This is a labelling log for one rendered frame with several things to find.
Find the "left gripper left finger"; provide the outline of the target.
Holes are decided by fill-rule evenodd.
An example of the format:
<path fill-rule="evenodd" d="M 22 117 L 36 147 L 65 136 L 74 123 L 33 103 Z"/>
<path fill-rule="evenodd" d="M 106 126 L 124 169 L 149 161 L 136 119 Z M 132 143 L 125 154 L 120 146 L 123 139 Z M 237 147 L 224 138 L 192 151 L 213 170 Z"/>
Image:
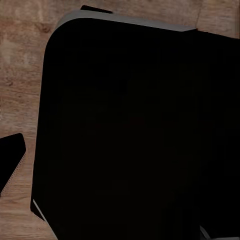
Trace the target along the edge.
<path fill-rule="evenodd" d="M 0 193 L 26 152 L 21 133 L 0 138 Z"/>

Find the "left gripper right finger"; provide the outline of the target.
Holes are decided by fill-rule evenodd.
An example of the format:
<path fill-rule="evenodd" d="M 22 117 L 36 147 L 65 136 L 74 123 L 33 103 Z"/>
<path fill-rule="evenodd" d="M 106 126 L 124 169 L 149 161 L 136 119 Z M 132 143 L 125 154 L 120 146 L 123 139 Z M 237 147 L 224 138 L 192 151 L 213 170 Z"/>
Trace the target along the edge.
<path fill-rule="evenodd" d="M 229 133 L 225 141 L 224 151 L 240 173 L 240 135 Z"/>

